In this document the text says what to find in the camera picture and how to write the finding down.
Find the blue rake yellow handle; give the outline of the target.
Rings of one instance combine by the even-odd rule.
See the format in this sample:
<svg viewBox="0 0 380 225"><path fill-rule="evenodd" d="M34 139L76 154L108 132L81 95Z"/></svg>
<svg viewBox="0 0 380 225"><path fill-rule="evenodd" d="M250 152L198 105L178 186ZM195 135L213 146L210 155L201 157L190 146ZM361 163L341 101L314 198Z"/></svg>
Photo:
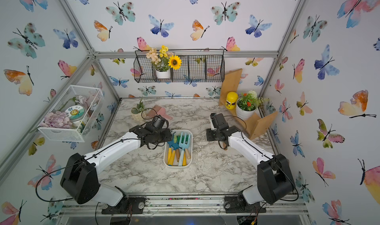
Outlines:
<svg viewBox="0 0 380 225"><path fill-rule="evenodd" d="M170 166L172 166L174 163L174 159L176 158L175 151L173 149L173 139L170 142L168 142L168 145L169 145L169 147L172 148L172 155L171 155L171 159L170 159Z"/></svg>

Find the light teal hand fork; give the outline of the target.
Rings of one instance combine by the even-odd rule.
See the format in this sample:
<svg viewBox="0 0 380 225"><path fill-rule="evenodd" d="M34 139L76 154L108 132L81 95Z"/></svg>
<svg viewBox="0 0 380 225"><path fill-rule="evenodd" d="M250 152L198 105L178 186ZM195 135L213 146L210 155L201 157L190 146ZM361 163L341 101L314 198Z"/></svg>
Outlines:
<svg viewBox="0 0 380 225"><path fill-rule="evenodd" d="M180 151L180 159L178 161L178 166L182 166L182 163L183 163L183 157L184 157L184 154L185 154L185 149L186 148L189 148L190 146L190 135L188 133L184 133L184 132L181 132L181 135L180 135L180 140L178 142L178 145L181 149Z"/></svg>

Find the light green trowel wooden handle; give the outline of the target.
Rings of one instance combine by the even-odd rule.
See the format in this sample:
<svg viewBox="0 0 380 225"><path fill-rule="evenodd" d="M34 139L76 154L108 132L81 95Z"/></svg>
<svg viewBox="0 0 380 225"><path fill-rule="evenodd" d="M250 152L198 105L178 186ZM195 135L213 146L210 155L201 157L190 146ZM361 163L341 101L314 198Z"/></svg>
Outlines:
<svg viewBox="0 0 380 225"><path fill-rule="evenodd" d="M191 159L191 154L190 154L188 148L185 149L185 154L186 154L187 159L190 160Z"/></svg>

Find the blue fork yellow handle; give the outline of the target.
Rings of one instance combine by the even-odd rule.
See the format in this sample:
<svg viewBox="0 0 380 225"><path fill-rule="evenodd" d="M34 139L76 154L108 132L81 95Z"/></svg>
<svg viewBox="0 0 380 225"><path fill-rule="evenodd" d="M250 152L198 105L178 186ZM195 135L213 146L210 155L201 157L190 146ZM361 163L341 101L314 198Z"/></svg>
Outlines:
<svg viewBox="0 0 380 225"><path fill-rule="evenodd" d="M172 155L172 148L169 147L169 148L168 148L168 156L167 156L167 165L168 165L168 166L170 166L171 155Z"/></svg>

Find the green rake wooden handle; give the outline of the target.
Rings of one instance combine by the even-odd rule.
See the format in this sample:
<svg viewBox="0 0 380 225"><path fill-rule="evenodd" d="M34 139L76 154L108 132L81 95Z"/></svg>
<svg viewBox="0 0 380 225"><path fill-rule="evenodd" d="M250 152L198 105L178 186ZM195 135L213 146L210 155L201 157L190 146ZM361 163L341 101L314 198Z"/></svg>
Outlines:
<svg viewBox="0 0 380 225"><path fill-rule="evenodd" d="M178 162L179 159L180 159L180 147L178 145L178 136L175 135L174 138L173 138L173 149L175 151L175 155L176 155L176 161Z"/></svg>

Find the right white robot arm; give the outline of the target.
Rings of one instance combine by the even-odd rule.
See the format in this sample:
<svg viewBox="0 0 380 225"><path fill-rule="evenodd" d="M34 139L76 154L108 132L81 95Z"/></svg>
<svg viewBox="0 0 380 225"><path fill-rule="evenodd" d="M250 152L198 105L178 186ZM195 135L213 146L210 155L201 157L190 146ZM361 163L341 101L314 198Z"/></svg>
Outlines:
<svg viewBox="0 0 380 225"><path fill-rule="evenodd" d="M289 161L282 154L272 154L253 143L236 126L229 126L223 114L210 114L211 128L206 130L208 141L224 143L241 153L256 166L257 183L242 191L245 203L274 204L295 189Z"/></svg>

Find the pink hand brush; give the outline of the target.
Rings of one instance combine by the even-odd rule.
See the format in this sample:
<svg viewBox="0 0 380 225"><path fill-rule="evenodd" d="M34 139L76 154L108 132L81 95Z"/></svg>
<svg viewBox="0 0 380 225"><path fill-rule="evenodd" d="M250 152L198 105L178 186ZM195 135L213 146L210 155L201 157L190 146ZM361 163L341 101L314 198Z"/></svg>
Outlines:
<svg viewBox="0 0 380 225"><path fill-rule="evenodd" d="M154 116L156 115L160 115L162 116L163 118L165 118L166 120L168 121L171 121L173 120L173 117L169 116L168 114L166 114L166 109L161 107L161 106L158 106L158 105L155 105L147 114L147 118L148 119L151 119L153 118Z"/></svg>

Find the small succulent pot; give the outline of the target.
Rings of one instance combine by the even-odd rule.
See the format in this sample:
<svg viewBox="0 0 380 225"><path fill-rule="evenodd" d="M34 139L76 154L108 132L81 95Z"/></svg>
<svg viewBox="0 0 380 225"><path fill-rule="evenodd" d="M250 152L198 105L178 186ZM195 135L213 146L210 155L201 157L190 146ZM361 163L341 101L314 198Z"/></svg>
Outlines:
<svg viewBox="0 0 380 225"><path fill-rule="evenodd" d="M138 123L144 123L146 118L145 106L142 99L131 109L132 118Z"/></svg>

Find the yellow jar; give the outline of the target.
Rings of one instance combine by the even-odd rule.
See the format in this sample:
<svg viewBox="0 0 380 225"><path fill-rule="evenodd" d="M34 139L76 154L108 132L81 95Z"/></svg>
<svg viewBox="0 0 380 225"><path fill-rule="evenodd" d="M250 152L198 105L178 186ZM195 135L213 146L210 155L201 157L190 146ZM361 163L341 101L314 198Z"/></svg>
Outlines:
<svg viewBox="0 0 380 225"><path fill-rule="evenodd" d="M226 103L225 106L229 110L233 110L236 108L238 100L238 94L236 92L229 92L226 96Z"/></svg>

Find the white pot red flowers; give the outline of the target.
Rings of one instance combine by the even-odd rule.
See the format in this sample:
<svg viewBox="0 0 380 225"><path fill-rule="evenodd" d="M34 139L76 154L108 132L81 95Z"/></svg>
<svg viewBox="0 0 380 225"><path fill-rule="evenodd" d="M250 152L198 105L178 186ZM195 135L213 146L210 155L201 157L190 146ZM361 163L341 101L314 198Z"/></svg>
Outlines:
<svg viewBox="0 0 380 225"><path fill-rule="evenodd" d="M263 104L263 98L258 97L254 90L246 92L237 100L236 114L242 120L247 120Z"/></svg>

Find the white pot with sunflower bouquet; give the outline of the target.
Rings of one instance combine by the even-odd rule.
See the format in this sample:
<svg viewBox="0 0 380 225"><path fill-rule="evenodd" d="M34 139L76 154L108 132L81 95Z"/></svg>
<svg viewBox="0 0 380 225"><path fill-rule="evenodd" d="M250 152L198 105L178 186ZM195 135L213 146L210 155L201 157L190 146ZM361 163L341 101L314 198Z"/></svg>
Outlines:
<svg viewBox="0 0 380 225"><path fill-rule="evenodd" d="M150 48L146 53L146 58L150 60L157 79L170 79L172 71L179 70L182 66L182 59L174 52L170 52L165 45L157 50Z"/></svg>

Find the round green tin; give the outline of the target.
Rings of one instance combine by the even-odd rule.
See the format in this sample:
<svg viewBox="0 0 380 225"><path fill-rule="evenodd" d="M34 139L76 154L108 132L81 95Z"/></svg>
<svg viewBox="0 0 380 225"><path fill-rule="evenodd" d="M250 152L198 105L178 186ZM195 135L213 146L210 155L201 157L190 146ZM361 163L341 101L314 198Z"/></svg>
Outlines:
<svg viewBox="0 0 380 225"><path fill-rule="evenodd" d="M74 105L65 110L70 121L80 121L85 116L85 108L81 105Z"/></svg>

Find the purple artificial flowers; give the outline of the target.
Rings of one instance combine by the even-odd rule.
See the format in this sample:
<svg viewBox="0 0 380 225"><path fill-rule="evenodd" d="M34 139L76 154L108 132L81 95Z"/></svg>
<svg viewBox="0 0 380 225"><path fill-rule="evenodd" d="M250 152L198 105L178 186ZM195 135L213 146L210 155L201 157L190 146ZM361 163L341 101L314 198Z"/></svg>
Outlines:
<svg viewBox="0 0 380 225"><path fill-rule="evenodd" d="M44 116L44 120L39 124L43 128L71 129L72 122L66 113L56 111L50 112Z"/></svg>

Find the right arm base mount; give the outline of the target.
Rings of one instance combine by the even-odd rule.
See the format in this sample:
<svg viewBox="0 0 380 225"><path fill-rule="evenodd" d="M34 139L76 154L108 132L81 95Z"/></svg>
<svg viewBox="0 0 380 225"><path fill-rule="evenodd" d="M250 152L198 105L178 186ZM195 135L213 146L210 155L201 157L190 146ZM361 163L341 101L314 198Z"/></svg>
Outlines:
<svg viewBox="0 0 380 225"><path fill-rule="evenodd" d="M227 214L232 213L266 213L267 210L260 202L248 204L242 195L225 196L224 197L224 210Z"/></svg>

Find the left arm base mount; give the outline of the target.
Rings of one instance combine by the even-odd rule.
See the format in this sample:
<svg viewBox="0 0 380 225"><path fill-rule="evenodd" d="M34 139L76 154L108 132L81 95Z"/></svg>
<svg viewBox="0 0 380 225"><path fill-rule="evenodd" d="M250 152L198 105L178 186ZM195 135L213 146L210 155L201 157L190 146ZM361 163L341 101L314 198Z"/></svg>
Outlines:
<svg viewBox="0 0 380 225"><path fill-rule="evenodd" d="M121 199L116 206L108 206L102 209L103 215L140 215L143 213L146 198L128 196Z"/></svg>

